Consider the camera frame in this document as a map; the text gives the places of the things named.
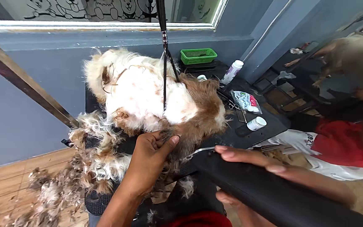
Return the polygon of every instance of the window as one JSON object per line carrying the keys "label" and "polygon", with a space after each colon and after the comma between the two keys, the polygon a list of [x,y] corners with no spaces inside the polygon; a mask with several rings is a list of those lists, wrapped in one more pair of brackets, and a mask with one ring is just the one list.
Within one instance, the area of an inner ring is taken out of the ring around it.
{"label": "window", "polygon": [[[164,0],[168,26],[215,28],[226,2]],[[135,29],[157,22],[155,0],[0,0],[0,29]]]}

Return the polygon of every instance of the white pants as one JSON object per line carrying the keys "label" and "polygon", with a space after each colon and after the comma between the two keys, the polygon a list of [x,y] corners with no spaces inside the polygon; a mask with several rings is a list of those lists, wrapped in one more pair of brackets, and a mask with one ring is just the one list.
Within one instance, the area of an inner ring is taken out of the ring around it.
{"label": "white pants", "polygon": [[317,133],[314,132],[302,132],[298,130],[288,129],[287,131],[269,138],[263,142],[257,143],[253,147],[262,147],[266,145],[288,145],[294,147],[296,150],[309,154],[319,155],[319,152],[313,151],[310,148],[313,145]]}
{"label": "white pants", "polygon": [[257,143],[253,147],[262,147],[266,145],[288,145],[296,150],[305,153],[306,159],[312,165],[310,170],[334,178],[340,181],[355,181],[363,179],[363,168],[334,165],[310,155],[319,155],[317,151],[310,148],[317,136],[314,132],[302,132],[288,129],[287,131],[276,135],[266,141]]}

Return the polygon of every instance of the green basket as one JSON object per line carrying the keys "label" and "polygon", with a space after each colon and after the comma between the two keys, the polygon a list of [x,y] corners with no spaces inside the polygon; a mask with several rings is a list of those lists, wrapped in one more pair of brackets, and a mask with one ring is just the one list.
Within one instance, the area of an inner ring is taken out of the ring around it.
{"label": "green basket", "polygon": [[184,49],[180,50],[181,59],[185,65],[209,63],[218,55],[211,48],[204,49]]}

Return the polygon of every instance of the red shirt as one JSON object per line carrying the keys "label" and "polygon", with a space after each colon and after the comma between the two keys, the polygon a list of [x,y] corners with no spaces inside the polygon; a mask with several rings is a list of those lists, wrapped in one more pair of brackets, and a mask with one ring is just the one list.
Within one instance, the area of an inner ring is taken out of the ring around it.
{"label": "red shirt", "polygon": [[363,167],[362,131],[361,123],[321,120],[311,149],[321,153],[316,158],[328,163]]}
{"label": "red shirt", "polygon": [[218,212],[201,211],[174,220],[162,227],[232,227],[229,219]]}

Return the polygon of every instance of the grooming loop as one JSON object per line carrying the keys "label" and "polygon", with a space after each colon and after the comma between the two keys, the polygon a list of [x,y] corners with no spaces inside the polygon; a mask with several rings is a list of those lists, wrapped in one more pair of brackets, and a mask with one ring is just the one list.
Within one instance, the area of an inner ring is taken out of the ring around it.
{"label": "grooming loop", "polygon": [[167,58],[170,60],[170,64],[172,64],[173,71],[176,76],[176,81],[180,82],[178,72],[176,71],[175,64],[173,62],[172,55],[168,49],[168,40],[167,40],[167,31],[166,31],[166,13],[164,10],[164,0],[156,0],[157,12],[159,18],[159,26],[162,31],[162,43],[163,43],[163,111],[166,110],[166,75],[167,75],[167,67],[166,62]]}

